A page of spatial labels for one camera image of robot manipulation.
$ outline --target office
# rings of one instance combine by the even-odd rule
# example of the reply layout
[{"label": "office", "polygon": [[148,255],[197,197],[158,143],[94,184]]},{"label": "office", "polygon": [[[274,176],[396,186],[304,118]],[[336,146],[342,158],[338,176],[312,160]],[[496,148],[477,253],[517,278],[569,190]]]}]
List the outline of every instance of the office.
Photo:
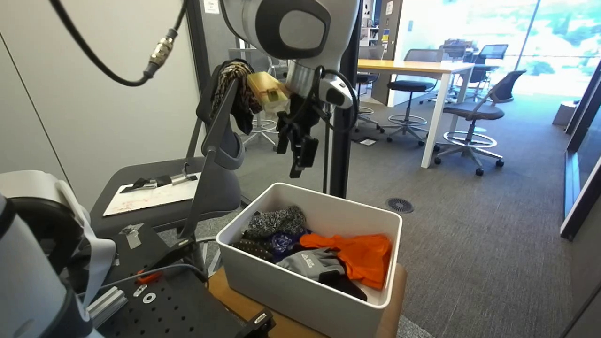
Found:
[{"label": "office", "polygon": [[[186,152],[186,145],[192,133],[192,116],[199,98],[195,75],[194,75],[195,69],[194,69],[194,64],[190,62],[190,45],[186,36],[188,32],[180,34],[178,47],[175,49],[169,60],[169,68],[163,68],[156,75],[156,79],[148,83],[148,86],[141,90],[126,90],[126,88],[120,88],[118,84],[113,84],[92,64],[85,60],[85,56],[62,32],[62,26],[58,24],[56,17],[53,17],[51,11],[47,13],[45,4],[15,2],[15,4],[6,4],[6,7],[8,9],[2,9],[2,37],[6,41],[6,47],[11,51],[17,66],[21,64],[19,73],[26,83],[28,94],[23,90],[19,75],[11,71],[13,81],[8,81],[9,88],[2,90],[6,94],[6,99],[2,99],[2,103],[13,105],[13,109],[9,109],[13,113],[26,111],[26,114],[17,114],[9,118],[11,126],[2,122],[2,126],[4,128],[9,126],[8,130],[11,131],[11,133],[8,131],[4,133],[4,135],[11,135],[9,137],[11,143],[2,141],[4,145],[11,145],[8,152],[4,152],[2,148],[2,158],[4,154],[11,158],[9,161],[2,160],[2,163],[15,163],[17,167],[34,165],[38,169],[55,173],[60,178],[70,178],[77,197],[83,201],[85,206],[90,208],[98,199],[105,182],[118,169],[128,167],[132,163],[173,160],[173,158],[180,158]],[[158,36],[163,34],[167,24],[171,24],[178,9],[178,4],[156,4],[152,9],[145,11],[143,17],[137,17],[137,13],[141,13],[139,7],[147,7],[147,6],[132,4],[132,7],[124,7],[122,4],[117,4],[117,2],[103,4],[103,9],[101,9],[103,13],[111,13],[111,15],[124,13],[115,17],[109,15],[107,19],[103,19],[101,15],[98,15],[100,7],[96,7],[96,4],[77,4],[77,15],[83,15],[83,17],[77,17],[77,21],[83,24],[83,30],[90,30],[90,36],[88,36],[90,45],[98,47],[98,51],[105,54],[105,60],[111,66],[115,66],[115,69],[120,69],[122,75],[135,77],[141,68],[137,66],[137,60],[147,56],[148,47],[156,41]],[[120,24],[122,28],[117,32],[107,30],[107,21],[115,26]],[[210,51],[209,54],[212,66],[225,60],[227,49],[235,45],[233,37],[231,37],[231,43],[224,43],[227,39],[224,39],[222,32],[225,32],[222,17],[207,15],[207,37],[209,37],[209,45],[214,47],[214,51]],[[2,66],[6,64],[9,66],[8,69],[13,69],[11,60],[4,54]],[[517,111],[524,111],[518,107],[520,101],[517,101],[515,105],[517,107],[511,109],[507,120],[518,118]],[[45,131],[38,120],[36,111],[40,113],[58,156],[55,156],[53,146],[47,143]],[[537,126],[539,131],[543,133],[541,120],[532,118],[530,126]],[[562,131],[550,128],[548,133],[556,135],[548,139],[554,139],[550,143],[556,145],[558,152],[554,152],[552,146],[547,146],[548,154],[547,152],[545,154],[548,156],[547,158],[548,165],[541,165],[547,171],[552,167],[552,163],[562,161],[562,156],[564,156],[560,152]],[[462,282],[460,285],[456,285],[456,289],[460,289],[462,293],[456,295],[453,300],[445,304],[438,304],[434,300],[423,302],[423,297],[417,291],[423,291],[434,299],[434,293],[428,293],[428,289],[445,289],[443,285],[447,285],[447,282],[453,280],[455,270],[470,267],[470,265],[458,265],[458,263],[449,265],[449,261],[445,259],[453,257],[449,255],[453,253],[453,250],[466,248],[470,257],[473,259],[473,265],[477,263],[477,257],[481,257],[483,252],[487,252],[487,248],[483,248],[483,252],[470,252],[479,246],[485,246],[487,242],[483,240],[477,246],[462,246],[458,242],[462,238],[471,238],[468,237],[468,229],[462,227],[464,223],[481,223],[473,218],[468,218],[468,220],[460,218],[464,214],[462,210],[470,208],[470,205],[458,205],[458,208],[451,208],[451,206],[447,208],[441,203],[432,203],[436,201],[438,195],[443,195],[445,201],[455,199],[456,195],[462,195],[462,199],[470,195],[471,199],[481,201],[479,195],[475,193],[496,195],[498,186],[490,186],[490,184],[496,178],[503,178],[502,175],[509,175],[517,171],[515,175],[522,178],[518,180],[520,186],[517,190],[526,190],[526,186],[532,182],[535,182],[537,188],[545,188],[545,190],[530,191],[532,195],[528,195],[528,191],[520,191],[520,195],[528,195],[528,199],[524,201],[535,203],[532,206],[533,210],[543,210],[543,206],[550,206],[548,210],[545,208],[548,214],[541,212],[541,214],[547,214],[543,216],[543,220],[532,218],[532,222],[528,223],[541,223],[541,225],[552,223],[550,227],[554,227],[560,222],[560,216],[554,212],[560,212],[558,203],[562,205],[562,195],[556,195],[562,190],[562,184],[560,184],[562,167],[556,167],[554,184],[548,184],[545,180],[537,182],[535,178],[539,178],[539,173],[535,171],[535,165],[526,161],[528,160],[526,148],[513,148],[513,152],[518,152],[518,156],[513,156],[518,160],[513,160],[513,163],[503,167],[498,175],[492,175],[492,173],[487,175],[481,182],[477,182],[479,184],[477,190],[471,190],[471,188],[468,190],[466,182],[473,180],[473,173],[466,169],[462,161],[455,161],[455,165],[453,161],[445,161],[445,165],[438,167],[436,171],[421,171],[415,165],[419,161],[419,150],[411,152],[404,148],[404,143],[400,146],[378,143],[378,146],[374,148],[359,148],[359,146],[353,148],[351,158],[353,161],[357,160],[359,167],[351,167],[349,193],[348,193],[351,199],[359,199],[378,206],[387,206],[385,205],[387,197],[406,197],[413,203],[415,212],[404,216],[406,218],[404,244],[406,248],[413,248],[411,252],[402,252],[402,259],[408,265],[408,276],[410,276],[406,314],[411,321],[415,321],[417,325],[423,325],[426,330],[430,330],[436,336],[445,334],[443,323],[449,323],[451,327],[453,325],[460,327],[462,330],[458,332],[470,332],[470,321],[466,323],[458,321],[456,315],[466,314],[468,304],[475,304],[475,302],[490,304],[502,299],[502,297],[487,299],[485,295],[481,299],[475,299],[479,295],[471,295],[475,299],[473,302],[462,302],[464,299],[462,295],[470,285]],[[271,160],[272,163],[271,169],[274,169],[282,180],[287,180],[289,158],[271,154],[269,148],[255,143],[248,150],[244,165],[239,171],[242,188],[252,195],[265,190],[265,186],[272,182],[276,176],[276,175],[265,175],[267,169],[261,165],[265,163],[265,160],[259,158],[263,154],[265,158]],[[524,165],[530,169],[518,171],[517,163],[520,161],[526,161]],[[426,186],[426,182],[432,182],[434,178],[438,178],[436,182],[441,182],[440,186],[441,190],[447,190],[447,193],[440,191],[438,186],[423,188]],[[319,190],[321,188],[319,163],[316,163],[314,169],[306,171],[302,180],[299,180],[297,184]],[[515,191],[507,190],[505,199],[515,201]],[[500,220],[507,220],[507,214],[505,214],[507,210],[502,206],[502,203],[498,205],[490,201],[490,205],[494,205],[494,212],[498,214]],[[513,218],[515,220],[509,218],[513,222],[513,227],[503,225],[502,229],[517,229],[517,231],[522,229],[518,225],[524,222],[524,218],[517,218],[517,216]],[[438,229],[441,229],[441,223],[449,223],[449,222],[455,223],[455,225],[447,225],[449,233],[447,235],[438,233]],[[550,246],[550,252],[554,252],[556,255],[545,255],[545,259],[548,259],[545,263],[562,265],[558,261],[564,259],[564,267],[567,267],[565,255],[562,252],[564,244],[554,242],[558,240],[556,229],[543,227],[541,233],[533,231],[530,237],[526,235],[522,237],[517,233],[515,238],[509,242],[532,240],[541,237],[548,238],[547,244]],[[526,248],[537,248],[537,246],[535,242],[522,242],[522,248],[524,248],[522,255],[528,255],[530,252]],[[528,270],[533,265],[533,263],[518,265],[517,261],[513,263],[517,265],[515,268],[522,268],[522,270]],[[436,268],[438,267],[445,268],[445,274],[438,274],[438,276],[421,274],[421,268],[426,268],[428,265]],[[558,274],[560,278],[556,280],[564,280],[564,282],[569,280],[567,270],[560,270]],[[498,274],[490,274],[488,276],[490,282],[487,283],[498,283],[494,276]],[[565,291],[562,293],[562,297],[558,297],[558,302],[569,304],[569,293]],[[490,317],[485,315],[488,319],[487,323],[500,323],[500,330],[502,330],[503,327],[502,317],[505,317],[505,312],[511,312],[515,308],[520,308],[520,302],[517,302],[513,308],[511,306],[500,308],[498,310],[502,312],[500,315],[490,310],[488,312]],[[562,312],[558,317],[569,317],[571,314],[571,312],[564,314],[562,306],[558,312]],[[547,325],[550,327],[556,325],[552,329],[562,329],[562,325],[556,323],[558,319],[556,317],[550,319],[550,317],[545,317],[545,323],[528,321],[528,325],[541,329],[541,332],[547,332],[543,330]]]}]

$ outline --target gray carpet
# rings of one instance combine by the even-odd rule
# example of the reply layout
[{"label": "gray carpet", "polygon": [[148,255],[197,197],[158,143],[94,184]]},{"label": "gray carpet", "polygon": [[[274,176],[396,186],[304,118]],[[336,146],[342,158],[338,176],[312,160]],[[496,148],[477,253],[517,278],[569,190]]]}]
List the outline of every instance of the gray carpet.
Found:
[{"label": "gray carpet", "polygon": [[[349,199],[387,208],[389,197],[404,197],[415,208],[402,216],[400,259],[408,270],[404,315],[411,319],[402,327],[417,330],[400,336],[562,332],[571,315],[571,282],[567,242],[558,237],[567,139],[550,126],[556,107],[517,98],[503,105],[503,120],[481,124],[505,156],[503,169],[485,161],[481,178],[462,156],[421,169],[421,148],[402,137],[351,146]],[[250,143],[239,169],[242,190],[252,197],[276,180],[321,190],[319,156],[301,180],[287,178],[289,165],[289,154]]]}]

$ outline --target white panel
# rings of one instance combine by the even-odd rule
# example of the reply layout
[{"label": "white panel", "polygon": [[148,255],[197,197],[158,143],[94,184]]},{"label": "white panel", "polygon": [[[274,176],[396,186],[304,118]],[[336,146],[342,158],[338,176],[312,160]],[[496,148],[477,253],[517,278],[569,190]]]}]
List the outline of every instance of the white panel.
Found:
[{"label": "white panel", "polygon": [[[137,79],[182,2],[64,4],[100,58]],[[4,0],[0,30],[85,206],[117,169],[184,156],[199,99],[186,21],[165,68],[143,88],[100,73],[49,2]]]},{"label": "white panel", "polygon": [[40,169],[64,178],[2,41],[0,79],[0,173]]}]

